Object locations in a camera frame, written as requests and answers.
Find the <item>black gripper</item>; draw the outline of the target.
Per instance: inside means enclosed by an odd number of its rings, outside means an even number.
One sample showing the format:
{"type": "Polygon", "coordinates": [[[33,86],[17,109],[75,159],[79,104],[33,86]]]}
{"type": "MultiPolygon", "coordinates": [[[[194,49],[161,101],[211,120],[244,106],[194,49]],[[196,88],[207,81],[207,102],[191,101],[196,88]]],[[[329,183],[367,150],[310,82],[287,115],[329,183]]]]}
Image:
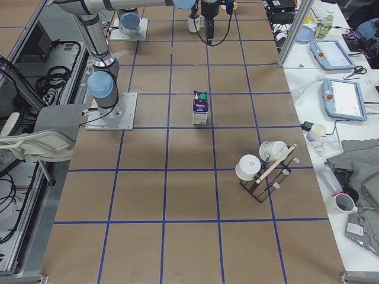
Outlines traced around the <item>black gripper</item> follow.
{"type": "Polygon", "coordinates": [[[201,0],[201,15],[205,18],[205,38],[214,38],[214,18],[219,14],[219,0],[201,0]]]}

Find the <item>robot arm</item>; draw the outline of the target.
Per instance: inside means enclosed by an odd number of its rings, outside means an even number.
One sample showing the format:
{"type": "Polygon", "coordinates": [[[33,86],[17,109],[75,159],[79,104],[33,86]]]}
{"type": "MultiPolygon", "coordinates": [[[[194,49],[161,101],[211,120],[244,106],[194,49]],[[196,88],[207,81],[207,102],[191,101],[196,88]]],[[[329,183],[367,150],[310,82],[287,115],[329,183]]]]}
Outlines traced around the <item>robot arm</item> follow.
{"type": "Polygon", "coordinates": [[[100,119],[119,119],[125,114],[125,105],[120,102],[117,77],[119,63],[110,51],[102,30],[98,12],[115,11],[119,16],[119,30],[123,34],[135,34],[140,30],[138,8],[175,6],[191,10],[191,19],[198,14],[197,1],[54,1],[62,10],[75,16],[79,31],[92,56],[94,74],[87,81],[88,89],[97,103],[100,119]]]}
{"type": "Polygon", "coordinates": [[[140,17],[137,8],[118,9],[119,30],[122,34],[132,35],[139,31],[140,17]]]}

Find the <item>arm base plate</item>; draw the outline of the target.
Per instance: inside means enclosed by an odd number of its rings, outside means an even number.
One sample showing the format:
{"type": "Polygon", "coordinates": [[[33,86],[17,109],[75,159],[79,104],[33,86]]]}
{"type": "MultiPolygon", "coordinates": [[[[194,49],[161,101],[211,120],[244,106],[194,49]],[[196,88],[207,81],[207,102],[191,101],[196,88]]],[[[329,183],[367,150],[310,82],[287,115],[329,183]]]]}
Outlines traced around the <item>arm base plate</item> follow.
{"type": "Polygon", "coordinates": [[[89,131],[132,130],[137,105],[137,92],[121,92],[118,94],[118,104],[110,114],[109,111],[98,108],[95,99],[91,107],[95,108],[88,115],[84,127],[89,131]]]}
{"type": "Polygon", "coordinates": [[[109,39],[111,41],[145,41],[147,35],[148,18],[141,18],[136,29],[125,28],[119,24],[119,19],[115,18],[111,27],[109,39]]]}

